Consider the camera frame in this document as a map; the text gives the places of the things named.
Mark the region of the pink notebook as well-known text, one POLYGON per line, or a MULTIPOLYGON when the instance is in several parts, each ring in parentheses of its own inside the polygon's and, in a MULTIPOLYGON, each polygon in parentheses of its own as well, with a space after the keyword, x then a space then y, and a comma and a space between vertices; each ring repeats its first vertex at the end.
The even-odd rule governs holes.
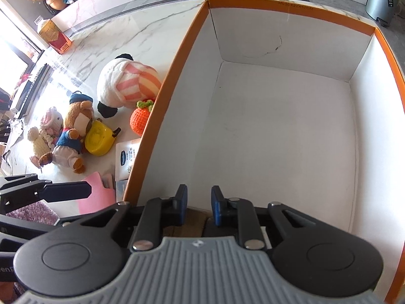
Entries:
POLYGON ((116 203, 113 175, 94 172, 84 181, 91 185, 91 195, 77 201, 80 214, 94 213, 116 203))

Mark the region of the purple fluffy sleeve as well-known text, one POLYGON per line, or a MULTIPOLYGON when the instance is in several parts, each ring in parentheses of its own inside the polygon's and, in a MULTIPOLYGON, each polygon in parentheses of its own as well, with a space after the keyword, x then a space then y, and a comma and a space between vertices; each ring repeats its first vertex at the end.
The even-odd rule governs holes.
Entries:
POLYGON ((6 216, 46 225, 55 225, 59 221, 59 216, 56 212, 43 201, 35 202, 6 213, 6 216))

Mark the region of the crochet bunny doll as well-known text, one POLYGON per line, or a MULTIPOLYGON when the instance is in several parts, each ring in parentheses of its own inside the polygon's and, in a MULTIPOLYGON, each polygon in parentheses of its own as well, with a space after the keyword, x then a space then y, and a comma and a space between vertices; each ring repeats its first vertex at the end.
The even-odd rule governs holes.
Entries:
POLYGON ((54 149, 62 131, 63 116, 54 106, 43 115, 38 127, 32 127, 27 131, 27 140, 32 144, 30 161, 37 168, 41 168, 40 157, 54 149))

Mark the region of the yellow plastic coin case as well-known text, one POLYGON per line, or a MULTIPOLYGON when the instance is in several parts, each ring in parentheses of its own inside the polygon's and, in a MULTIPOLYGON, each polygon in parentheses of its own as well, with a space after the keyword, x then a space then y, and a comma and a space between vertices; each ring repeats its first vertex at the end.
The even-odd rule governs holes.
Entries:
POLYGON ((95 120, 85 137, 85 148, 90 154, 101 157, 110 151, 120 132, 121 128, 111 130, 106 124, 95 120))

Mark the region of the white lotion tube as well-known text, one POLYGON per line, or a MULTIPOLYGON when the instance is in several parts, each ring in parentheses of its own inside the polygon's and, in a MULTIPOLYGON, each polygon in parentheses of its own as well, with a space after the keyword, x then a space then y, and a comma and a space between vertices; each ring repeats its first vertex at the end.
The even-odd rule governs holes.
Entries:
POLYGON ((115 180, 128 180, 137 157, 141 138, 124 141, 115 145, 115 180))

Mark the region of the brown bear plush sailor outfit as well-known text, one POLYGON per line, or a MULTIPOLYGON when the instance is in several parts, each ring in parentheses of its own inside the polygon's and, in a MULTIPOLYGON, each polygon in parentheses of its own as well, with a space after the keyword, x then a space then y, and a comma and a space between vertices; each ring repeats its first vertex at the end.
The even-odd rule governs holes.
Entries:
POLYGON ((39 165, 50 163, 71 169, 76 174, 85 172, 82 153, 85 149, 85 137, 94 120, 93 99, 76 91, 69 99, 69 110, 63 123, 63 130, 54 149, 42 155, 39 165))

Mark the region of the black keyboard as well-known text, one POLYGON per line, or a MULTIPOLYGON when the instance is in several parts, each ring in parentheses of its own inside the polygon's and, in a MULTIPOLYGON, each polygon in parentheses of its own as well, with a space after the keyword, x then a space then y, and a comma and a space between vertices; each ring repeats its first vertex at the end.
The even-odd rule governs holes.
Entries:
POLYGON ((10 107, 15 118, 22 119, 30 113, 32 105, 52 73, 52 67, 44 64, 34 77, 28 78, 20 85, 10 107))

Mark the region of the orange crochet fruit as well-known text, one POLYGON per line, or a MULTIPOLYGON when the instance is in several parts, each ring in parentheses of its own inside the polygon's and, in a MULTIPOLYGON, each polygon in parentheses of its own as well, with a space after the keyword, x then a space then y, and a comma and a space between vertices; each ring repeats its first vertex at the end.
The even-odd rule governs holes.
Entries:
POLYGON ((140 137, 143 136, 153 107, 154 100, 152 99, 138 101, 135 110, 130 116, 130 128, 135 134, 139 135, 140 137))

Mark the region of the orange and white storage box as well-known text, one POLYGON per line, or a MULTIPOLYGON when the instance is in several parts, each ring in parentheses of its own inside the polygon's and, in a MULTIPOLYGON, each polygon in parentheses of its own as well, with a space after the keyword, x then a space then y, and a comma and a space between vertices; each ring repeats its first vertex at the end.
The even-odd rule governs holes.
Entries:
POLYGON ((404 281, 404 73, 364 17, 284 0, 206 0, 156 98, 124 197, 181 183, 279 201, 371 242, 375 293, 404 281))

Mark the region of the white panda plush striped pants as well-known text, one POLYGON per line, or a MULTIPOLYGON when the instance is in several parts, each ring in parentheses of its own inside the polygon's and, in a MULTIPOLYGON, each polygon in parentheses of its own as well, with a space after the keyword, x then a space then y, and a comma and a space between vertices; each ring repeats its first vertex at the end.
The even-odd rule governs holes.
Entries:
POLYGON ((105 119, 122 107, 136 108, 137 102, 153 100, 161 89, 158 72, 123 53, 108 62, 97 80, 97 110, 105 119))

